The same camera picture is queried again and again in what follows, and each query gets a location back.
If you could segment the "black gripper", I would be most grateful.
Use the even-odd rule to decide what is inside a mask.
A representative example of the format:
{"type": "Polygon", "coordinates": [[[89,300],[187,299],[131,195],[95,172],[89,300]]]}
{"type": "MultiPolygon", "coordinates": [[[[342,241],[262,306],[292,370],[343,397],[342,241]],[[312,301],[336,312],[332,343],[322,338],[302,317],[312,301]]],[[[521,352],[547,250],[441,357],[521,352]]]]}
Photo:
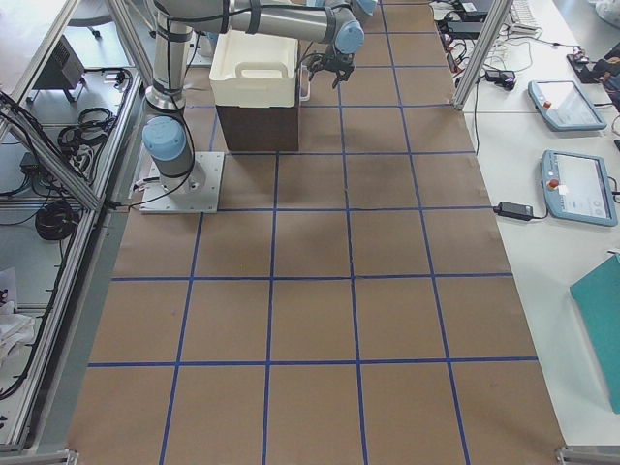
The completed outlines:
{"type": "Polygon", "coordinates": [[[332,88],[339,86],[341,82],[349,80],[355,69],[355,56],[351,53],[343,53],[333,47],[328,47],[320,55],[312,55],[306,61],[308,79],[312,80],[320,71],[333,72],[335,75],[332,88]]]}

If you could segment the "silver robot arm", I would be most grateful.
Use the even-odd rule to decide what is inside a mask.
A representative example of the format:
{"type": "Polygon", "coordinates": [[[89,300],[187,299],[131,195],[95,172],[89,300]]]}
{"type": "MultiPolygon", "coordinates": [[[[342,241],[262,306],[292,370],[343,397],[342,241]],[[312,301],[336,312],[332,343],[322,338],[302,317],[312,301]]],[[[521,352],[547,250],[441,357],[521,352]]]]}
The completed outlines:
{"type": "Polygon", "coordinates": [[[233,152],[297,152],[298,44],[324,44],[309,72],[337,82],[353,72],[373,1],[157,1],[153,79],[142,143],[167,194],[199,191],[204,171],[184,120],[184,84],[194,34],[218,37],[210,79],[223,135],[233,152]]]}

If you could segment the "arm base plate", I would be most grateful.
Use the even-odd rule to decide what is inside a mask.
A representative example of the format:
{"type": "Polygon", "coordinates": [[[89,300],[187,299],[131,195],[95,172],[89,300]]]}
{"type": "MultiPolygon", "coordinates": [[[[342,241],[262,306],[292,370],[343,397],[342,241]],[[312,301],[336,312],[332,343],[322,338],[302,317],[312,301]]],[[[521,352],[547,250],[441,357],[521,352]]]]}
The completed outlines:
{"type": "Polygon", "coordinates": [[[224,152],[198,151],[188,180],[162,178],[154,161],[150,163],[139,210],[142,213],[216,213],[219,204],[224,152]]]}

